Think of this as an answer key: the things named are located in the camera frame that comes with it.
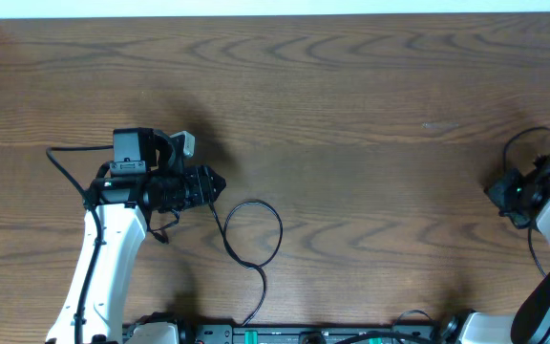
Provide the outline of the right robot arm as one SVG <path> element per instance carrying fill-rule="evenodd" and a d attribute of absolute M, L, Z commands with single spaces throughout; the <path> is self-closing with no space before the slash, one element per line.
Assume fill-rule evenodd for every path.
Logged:
<path fill-rule="evenodd" d="M 527 244 L 541 281 L 513 315 L 466 311 L 451 318 L 436 337 L 439 343 L 550 344 L 550 154 L 534 161 L 522 174 L 506 170 L 484 189 L 517 229 L 527 231 Z"/>

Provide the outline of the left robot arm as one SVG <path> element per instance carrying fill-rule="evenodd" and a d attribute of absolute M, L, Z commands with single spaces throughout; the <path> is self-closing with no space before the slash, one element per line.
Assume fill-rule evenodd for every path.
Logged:
<path fill-rule="evenodd" d="M 213 203 L 226 186 L 207 165 L 185 166 L 195 151 L 186 131 L 167 135 L 151 128 L 116 129 L 104 162 L 88 187 L 79 183 L 85 214 L 82 248 L 64 306 L 49 343 L 120 343 L 133 267 L 147 235 L 166 244 L 153 213 L 180 215 Z"/>

